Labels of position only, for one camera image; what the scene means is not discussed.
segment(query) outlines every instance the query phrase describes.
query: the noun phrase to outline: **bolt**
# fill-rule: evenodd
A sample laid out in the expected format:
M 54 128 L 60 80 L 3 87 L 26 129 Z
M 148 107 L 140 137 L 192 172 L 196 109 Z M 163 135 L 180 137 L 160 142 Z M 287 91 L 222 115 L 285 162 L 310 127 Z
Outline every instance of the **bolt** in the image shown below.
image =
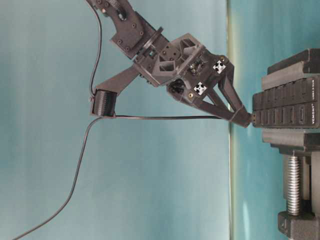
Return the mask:
M 301 202 L 301 173 L 300 161 L 297 156 L 288 158 L 288 196 L 287 196 L 287 212 L 291 216 L 300 215 Z

